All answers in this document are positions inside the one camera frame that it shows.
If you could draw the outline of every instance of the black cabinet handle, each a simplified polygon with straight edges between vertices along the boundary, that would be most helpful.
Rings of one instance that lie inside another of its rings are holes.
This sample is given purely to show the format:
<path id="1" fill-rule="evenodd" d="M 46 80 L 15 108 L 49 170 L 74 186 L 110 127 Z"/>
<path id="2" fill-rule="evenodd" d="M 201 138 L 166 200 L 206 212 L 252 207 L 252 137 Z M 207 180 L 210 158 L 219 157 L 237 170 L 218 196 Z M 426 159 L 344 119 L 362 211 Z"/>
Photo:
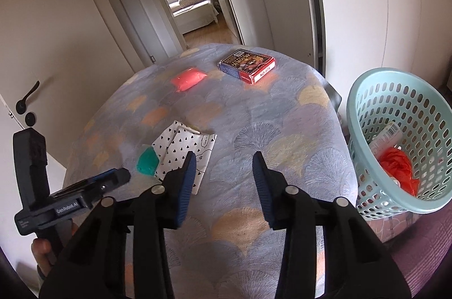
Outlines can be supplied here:
<path id="1" fill-rule="evenodd" d="M 18 114 L 25 114 L 25 112 L 27 111 L 27 104 L 26 104 L 26 101 L 27 101 L 28 97 L 29 97 L 33 92 L 35 92 L 35 91 L 38 89 L 38 87 L 39 87 L 39 81 L 35 83 L 35 85 L 33 86 L 33 88 L 28 92 L 28 94 L 26 94 L 26 95 L 24 96 L 24 98 L 23 98 L 22 100 L 19 100 L 19 101 L 16 103 L 16 112 L 17 112 Z"/>

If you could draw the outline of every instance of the silver bolt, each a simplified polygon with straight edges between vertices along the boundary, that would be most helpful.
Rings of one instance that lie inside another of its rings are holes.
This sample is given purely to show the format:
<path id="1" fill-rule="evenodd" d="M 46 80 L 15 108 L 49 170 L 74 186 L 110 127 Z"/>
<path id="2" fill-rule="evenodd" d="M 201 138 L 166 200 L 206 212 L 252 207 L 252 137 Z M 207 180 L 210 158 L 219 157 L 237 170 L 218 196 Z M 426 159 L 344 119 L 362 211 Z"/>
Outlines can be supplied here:
<path id="1" fill-rule="evenodd" d="M 105 197 L 100 201 L 102 207 L 110 207 L 114 203 L 114 199 L 111 197 Z"/>
<path id="2" fill-rule="evenodd" d="M 344 197 L 339 197 L 336 200 L 336 203 L 340 206 L 340 207 L 347 207 L 349 205 L 349 202 L 346 198 Z"/>
<path id="3" fill-rule="evenodd" d="M 155 185 L 151 188 L 151 192 L 153 194 L 162 194 L 163 192 L 165 192 L 165 187 L 161 184 Z"/>
<path id="4" fill-rule="evenodd" d="M 298 187 L 294 186 L 294 185 L 288 185 L 286 187 L 286 193 L 288 194 L 297 194 L 300 190 L 298 189 Z"/>

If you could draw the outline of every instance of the human hand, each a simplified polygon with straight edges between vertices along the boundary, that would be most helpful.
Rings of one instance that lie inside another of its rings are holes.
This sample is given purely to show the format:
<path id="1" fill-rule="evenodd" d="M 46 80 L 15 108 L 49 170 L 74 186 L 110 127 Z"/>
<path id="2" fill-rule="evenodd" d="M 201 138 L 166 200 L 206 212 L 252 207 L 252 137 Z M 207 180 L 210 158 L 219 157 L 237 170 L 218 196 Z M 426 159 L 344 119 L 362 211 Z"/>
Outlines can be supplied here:
<path id="1" fill-rule="evenodd" d="M 72 223 L 71 229 L 72 235 L 74 235 L 78 229 L 78 226 Z M 50 253 L 51 250 L 52 247 L 47 239 L 36 238 L 35 240 L 33 240 L 33 243 L 31 244 L 31 252 L 33 253 L 34 259 L 38 264 L 39 268 L 41 269 L 42 273 L 46 277 L 52 268 L 52 265 L 50 264 L 47 258 L 47 254 Z"/>

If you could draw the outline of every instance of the patterned tablecloth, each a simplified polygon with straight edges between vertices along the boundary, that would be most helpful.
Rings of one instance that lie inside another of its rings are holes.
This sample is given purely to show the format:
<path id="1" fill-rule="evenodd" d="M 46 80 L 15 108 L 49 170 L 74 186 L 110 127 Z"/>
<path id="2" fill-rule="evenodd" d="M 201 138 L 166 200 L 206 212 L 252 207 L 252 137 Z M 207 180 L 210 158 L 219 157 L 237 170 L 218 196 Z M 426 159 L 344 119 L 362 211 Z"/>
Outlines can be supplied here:
<path id="1" fill-rule="evenodd" d="M 151 144 L 173 121 L 218 135 L 197 195 L 182 228 L 166 232 L 176 298 L 273 299 L 284 231 L 265 222 L 252 175 L 252 155 L 312 197 L 356 201 L 357 181 L 337 116 L 311 67 L 283 54 L 256 85 L 220 72 L 218 61 L 239 46 L 209 44 L 135 74 L 96 113 L 74 144 L 65 185 L 114 167 L 128 168 L 119 200 L 155 184 L 136 171 L 142 144 Z M 170 79 L 197 67 L 208 77 L 177 93 Z M 317 287 L 323 290 L 324 253 L 317 243 Z M 132 290 L 127 256 L 127 293 Z"/>

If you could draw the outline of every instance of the light green plastic basket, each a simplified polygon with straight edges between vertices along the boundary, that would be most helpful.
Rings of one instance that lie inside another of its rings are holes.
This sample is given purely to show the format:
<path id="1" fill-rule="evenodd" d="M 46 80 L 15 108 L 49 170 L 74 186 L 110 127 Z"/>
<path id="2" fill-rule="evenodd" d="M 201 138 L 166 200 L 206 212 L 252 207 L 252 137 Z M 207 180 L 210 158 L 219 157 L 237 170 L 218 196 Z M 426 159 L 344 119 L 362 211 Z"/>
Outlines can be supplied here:
<path id="1" fill-rule="evenodd" d="M 353 84 L 347 101 L 349 151 L 358 177 L 357 209 L 366 219 L 405 211 L 430 213 L 452 199 L 452 110 L 421 78 L 391 68 L 369 70 Z M 368 143 L 390 121 L 403 132 L 401 148 L 411 159 L 418 195 L 397 186 Z"/>

